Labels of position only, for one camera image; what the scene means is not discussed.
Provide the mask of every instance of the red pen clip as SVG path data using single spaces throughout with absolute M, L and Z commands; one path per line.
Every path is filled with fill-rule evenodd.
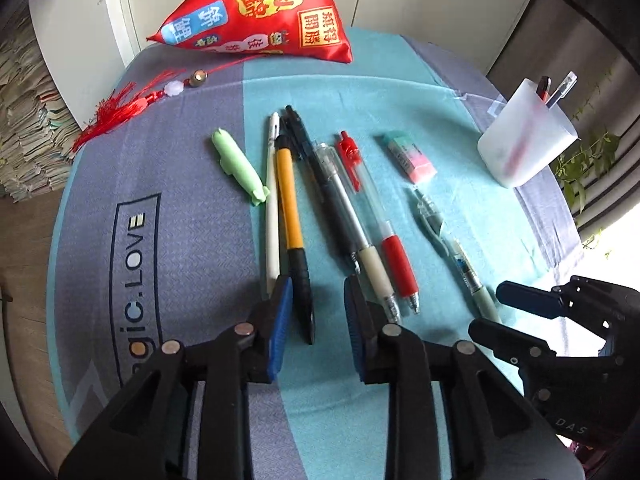
M 353 184 L 353 189 L 358 192 L 360 190 L 360 181 L 356 176 L 354 168 L 357 164 L 362 163 L 362 157 L 360 156 L 360 150 L 356 141 L 351 139 L 349 134 L 345 131 L 340 132 L 342 140 L 335 143 L 335 149 L 340 153 L 340 158 L 344 164 L 344 169 L 347 170 L 349 179 Z

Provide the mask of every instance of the black pen grip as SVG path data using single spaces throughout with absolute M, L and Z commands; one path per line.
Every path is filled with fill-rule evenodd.
M 346 226 L 340 220 L 340 203 L 338 202 L 338 197 L 334 195 L 331 184 L 328 182 L 321 183 L 319 187 L 320 193 L 322 193 L 322 206 L 325 212 L 324 217 L 331 231 L 338 254 L 348 262 L 352 262 L 353 258 L 351 255 L 356 252 L 356 247 L 353 241 L 351 241 Z
M 293 305 L 306 342 L 312 345 L 316 339 L 316 317 L 309 280 L 309 268 L 303 248 L 287 250 L 289 255 L 289 276 L 293 283 Z

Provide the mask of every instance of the blue sticker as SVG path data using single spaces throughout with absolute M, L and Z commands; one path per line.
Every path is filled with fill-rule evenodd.
M 167 23 L 160 29 L 160 34 L 162 34 L 162 39 L 166 44 L 175 45 L 205 30 L 224 25 L 226 22 L 228 22 L 228 15 L 226 14 L 225 4 L 222 0 L 218 0 L 201 9 L 194 10 L 191 14 Z
M 220 41 L 220 36 L 217 34 L 209 34 L 208 36 L 204 36 L 200 38 L 198 41 L 193 43 L 193 46 L 211 46 Z

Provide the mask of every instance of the clear pen with beige grip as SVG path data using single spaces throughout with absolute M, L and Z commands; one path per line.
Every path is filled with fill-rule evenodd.
M 386 273 L 385 266 L 380 259 L 378 250 L 371 243 L 366 231 L 362 227 L 362 222 L 351 203 L 349 193 L 345 187 L 347 175 L 344 171 L 338 153 L 333 146 L 325 143 L 318 144 L 314 149 L 322 171 L 332 184 L 334 193 L 340 203 L 344 222 L 349 226 L 349 231 L 356 244 L 358 259 L 367 273 L 376 296 L 382 303 L 389 321 L 400 323 L 400 308 L 396 294 Z

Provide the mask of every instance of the red pen grip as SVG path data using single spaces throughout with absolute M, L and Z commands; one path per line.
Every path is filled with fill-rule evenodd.
M 418 283 L 415 281 L 414 270 L 411 268 L 409 258 L 404 252 L 404 247 L 398 235 L 390 236 L 382 241 L 382 250 L 391 267 L 391 274 L 396 282 L 396 287 L 402 298 L 418 292 Z

